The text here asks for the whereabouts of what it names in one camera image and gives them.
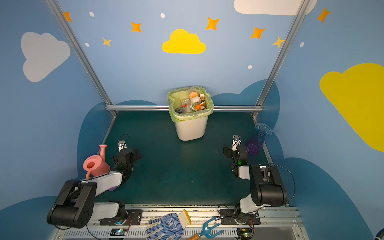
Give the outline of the brown Nescafe coffee bottle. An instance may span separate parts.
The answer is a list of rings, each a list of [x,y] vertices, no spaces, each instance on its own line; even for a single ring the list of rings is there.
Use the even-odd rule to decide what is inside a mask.
[[[200,103],[201,109],[202,109],[202,110],[205,110],[205,109],[207,108],[207,103],[206,103],[206,96],[205,96],[205,94],[200,94],[200,99],[201,99],[201,103]]]

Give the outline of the orange label clear bottle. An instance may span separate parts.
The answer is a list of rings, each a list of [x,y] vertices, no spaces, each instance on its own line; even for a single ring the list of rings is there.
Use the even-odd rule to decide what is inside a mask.
[[[191,92],[190,96],[190,110],[192,112],[197,112],[202,109],[201,107],[201,98],[197,92]]]

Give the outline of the green white label bottle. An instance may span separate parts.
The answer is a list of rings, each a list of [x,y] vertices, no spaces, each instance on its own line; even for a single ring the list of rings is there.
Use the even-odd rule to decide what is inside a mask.
[[[187,114],[191,112],[191,104],[190,104],[190,99],[183,99],[181,100],[182,103],[182,114]]]

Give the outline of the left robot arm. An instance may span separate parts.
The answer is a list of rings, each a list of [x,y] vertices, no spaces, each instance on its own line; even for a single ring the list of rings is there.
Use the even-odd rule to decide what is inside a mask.
[[[47,215],[47,223],[81,229],[90,221],[110,221],[123,225],[128,214],[122,202],[96,203],[100,194],[123,185],[133,171],[133,163],[141,158],[138,149],[124,148],[113,157],[112,171],[89,180],[68,180],[60,190]]]

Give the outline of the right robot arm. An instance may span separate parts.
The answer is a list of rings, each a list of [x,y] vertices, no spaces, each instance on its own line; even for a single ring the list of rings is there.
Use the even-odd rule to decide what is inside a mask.
[[[224,147],[223,154],[232,159],[235,177],[248,180],[250,193],[239,200],[235,214],[254,214],[265,207],[279,207],[288,203],[288,195],[275,165],[248,165],[248,148],[243,145]]]

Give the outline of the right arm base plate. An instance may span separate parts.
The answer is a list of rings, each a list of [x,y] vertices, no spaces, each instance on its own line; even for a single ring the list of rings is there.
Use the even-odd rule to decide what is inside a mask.
[[[233,208],[219,209],[219,216],[222,225],[260,225],[261,220],[258,213],[243,214]]]

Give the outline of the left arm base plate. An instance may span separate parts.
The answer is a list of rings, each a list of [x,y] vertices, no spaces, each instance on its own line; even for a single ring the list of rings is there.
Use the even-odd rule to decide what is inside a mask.
[[[118,213],[114,218],[100,220],[101,226],[139,226],[143,210],[126,210],[124,214]]]

